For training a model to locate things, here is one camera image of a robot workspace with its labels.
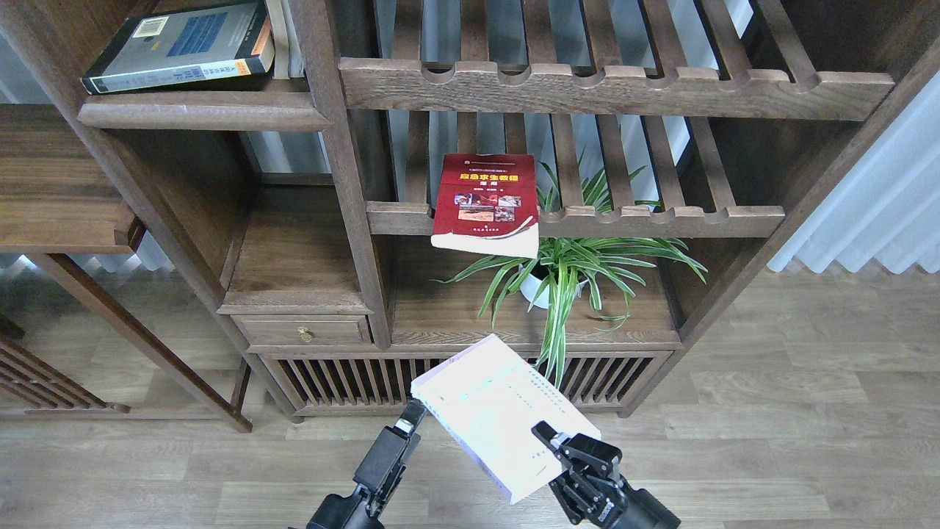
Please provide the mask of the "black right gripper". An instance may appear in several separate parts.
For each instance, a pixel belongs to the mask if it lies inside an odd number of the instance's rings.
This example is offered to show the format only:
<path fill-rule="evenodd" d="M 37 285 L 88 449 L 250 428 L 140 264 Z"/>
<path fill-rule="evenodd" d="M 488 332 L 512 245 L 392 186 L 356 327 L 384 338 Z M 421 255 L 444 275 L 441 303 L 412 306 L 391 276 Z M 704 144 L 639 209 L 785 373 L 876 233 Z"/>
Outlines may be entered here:
<path fill-rule="evenodd" d="M 563 472 L 549 483 L 568 520 L 601 528 L 678 528 L 682 521 L 648 490 L 632 489 L 620 473 L 620 448 L 540 421 L 531 428 Z"/>

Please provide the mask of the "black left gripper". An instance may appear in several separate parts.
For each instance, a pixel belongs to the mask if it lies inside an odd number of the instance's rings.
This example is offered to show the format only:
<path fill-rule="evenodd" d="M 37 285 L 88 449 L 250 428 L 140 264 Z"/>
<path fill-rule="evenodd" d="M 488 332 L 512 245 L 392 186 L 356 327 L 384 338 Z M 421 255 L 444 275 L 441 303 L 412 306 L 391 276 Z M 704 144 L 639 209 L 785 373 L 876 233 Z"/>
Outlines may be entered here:
<path fill-rule="evenodd" d="M 427 409 L 412 399 L 396 424 L 386 426 L 355 471 L 357 486 L 346 497 L 329 494 L 306 528 L 385 528 L 380 513 L 402 480 L 406 463 L 419 445 L 416 430 Z"/>

